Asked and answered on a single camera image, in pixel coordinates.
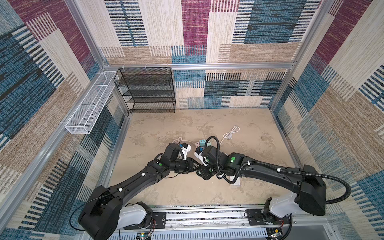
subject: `black mounting plate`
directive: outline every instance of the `black mounting plate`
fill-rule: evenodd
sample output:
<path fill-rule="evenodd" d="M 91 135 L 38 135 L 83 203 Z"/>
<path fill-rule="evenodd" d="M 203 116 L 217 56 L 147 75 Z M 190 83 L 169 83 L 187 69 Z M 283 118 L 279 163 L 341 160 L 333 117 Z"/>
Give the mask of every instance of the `black mounting plate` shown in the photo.
<path fill-rule="evenodd" d="M 152 213 L 152 219 L 156 221 L 155 229 L 161 229 L 166 227 L 166 212 L 153 212 Z M 149 226 L 146 229 L 151 229 L 153 226 L 153 221 L 149 224 Z M 140 229 L 137 225 L 129 225 L 124 227 L 124 230 L 132 230 L 132 229 Z"/>
<path fill-rule="evenodd" d="M 251 226 L 265 225 L 261 210 L 262 209 L 247 209 L 246 210 L 245 216 L 248 218 L 249 225 L 251 225 Z M 284 224 L 289 224 L 289 217 L 283 217 L 283 218 L 281 218 L 281 220 L 284 221 Z"/>

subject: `beige floor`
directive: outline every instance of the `beige floor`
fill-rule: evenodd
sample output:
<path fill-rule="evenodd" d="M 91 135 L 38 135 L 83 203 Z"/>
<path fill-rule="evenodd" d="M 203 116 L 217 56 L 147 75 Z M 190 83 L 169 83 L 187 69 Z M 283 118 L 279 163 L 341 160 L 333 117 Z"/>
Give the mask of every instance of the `beige floor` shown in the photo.
<path fill-rule="evenodd" d="M 177 137 L 198 141 L 209 136 L 222 139 L 234 125 L 241 130 L 220 150 L 243 153 L 254 159 L 294 167 L 288 150 L 268 109 L 176 110 L 176 113 L 133 114 L 110 185 L 117 184 L 143 169 L 147 162 Z M 195 173 L 163 179 L 136 195 L 129 202 L 148 205 L 179 204 L 263 204 L 288 190 L 251 178 L 241 178 L 235 187 L 223 179 L 205 181 Z"/>

